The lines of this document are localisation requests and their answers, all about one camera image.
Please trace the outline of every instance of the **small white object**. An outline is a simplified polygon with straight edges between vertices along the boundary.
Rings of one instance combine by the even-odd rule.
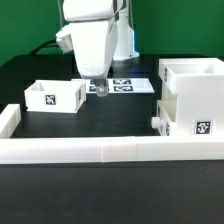
[[[0,114],[0,139],[10,138],[21,120],[19,104],[9,104]]]
[[[84,81],[36,80],[24,93],[28,111],[77,113],[86,100]]]
[[[162,126],[162,121],[159,117],[152,118],[152,128],[160,128]]]
[[[160,59],[162,99],[158,128],[164,136],[223,136],[224,62],[216,58]]]

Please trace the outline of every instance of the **white block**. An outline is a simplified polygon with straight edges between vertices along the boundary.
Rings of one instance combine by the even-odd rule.
[[[86,100],[84,81],[36,82],[25,90],[28,111],[77,113]]]
[[[0,140],[0,164],[89,163],[101,161],[100,144],[90,139]]]
[[[111,138],[102,144],[101,162],[136,161],[135,137]]]
[[[0,115],[0,138],[10,138],[20,120],[19,104],[9,104]]]

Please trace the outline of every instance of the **black and white tag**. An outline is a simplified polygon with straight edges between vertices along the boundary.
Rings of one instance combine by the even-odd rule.
[[[131,85],[130,79],[114,79],[113,80],[114,85]]]
[[[167,82],[167,68],[165,68],[164,80],[165,80],[165,82]]]
[[[56,96],[55,95],[45,95],[45,104],[46,105],[56,105]]]
[[[96,92],[96,86],[90,86],[89,87],[89,92]]]
[[[210,135],[212,127],[212,121],[195,121],[195,135]]]
[[[161,115],[161,109],[160,109],[160,107],[158,106],[158,109],[157,109],[157,116],[160,117],[160,115]]]
[[[133,92],[132,86],[114,86],[114,92]]]
[[[170,136],[170,125],[169,125],[169,123],[166,123],[166,135]]]

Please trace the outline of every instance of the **white container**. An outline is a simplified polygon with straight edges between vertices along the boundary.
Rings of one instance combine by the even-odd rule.
[[[160,59],[162,99],[152,127],[163,136],[224,134],[224,63],[216,58]]]
[[[77,113],[86,100],[84,81],[36,80],[24,93],[28,111]]]

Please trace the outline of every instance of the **white box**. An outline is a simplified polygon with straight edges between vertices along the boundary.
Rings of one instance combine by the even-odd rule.
[[[224,62],[160,59],[162,99],[152,126],[164,136],[224,134]]]
[[[84,81],[36,80],[24,93],[28,111],[77,113],[86,100]]]

